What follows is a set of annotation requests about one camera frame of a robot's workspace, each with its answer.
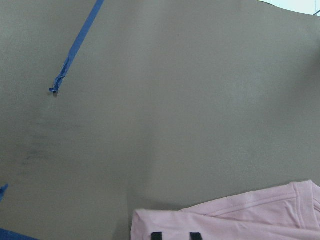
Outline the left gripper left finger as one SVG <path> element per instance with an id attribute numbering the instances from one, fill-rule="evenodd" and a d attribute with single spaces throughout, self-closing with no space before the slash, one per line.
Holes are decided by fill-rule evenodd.
<path id="1" fill-rule="evenodd" d="M 162 232 L 152 232 L 150 236 L 150 240 L 162 240 L 163 233 Z"/>

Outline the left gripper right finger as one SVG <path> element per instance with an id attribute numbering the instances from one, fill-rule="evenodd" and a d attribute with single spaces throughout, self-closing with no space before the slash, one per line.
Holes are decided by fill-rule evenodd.
<path id="1" fill-rule="evenodd" d="M 189 236 L 190 236 L 190 240 L 203 240 L 200 232 L 190 232 Z"/>

